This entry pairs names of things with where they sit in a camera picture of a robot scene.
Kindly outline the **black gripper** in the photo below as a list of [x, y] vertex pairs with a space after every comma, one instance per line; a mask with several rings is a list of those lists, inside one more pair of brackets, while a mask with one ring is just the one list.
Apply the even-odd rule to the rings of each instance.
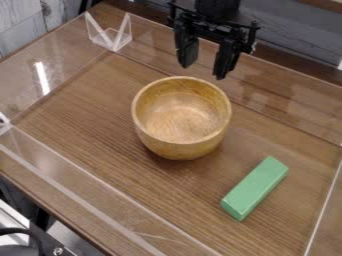
[[213, 75], [224, 80], [236, 69], [241, 52], [256, 51], [260, 22], [242, 15], [241, 0], [194, 0], [193, 3], [170, 0], [169, 6], [169, 26], [174, 31], [181, 66], [189, 68], [198, 59], [198, 38], [221, 43]]

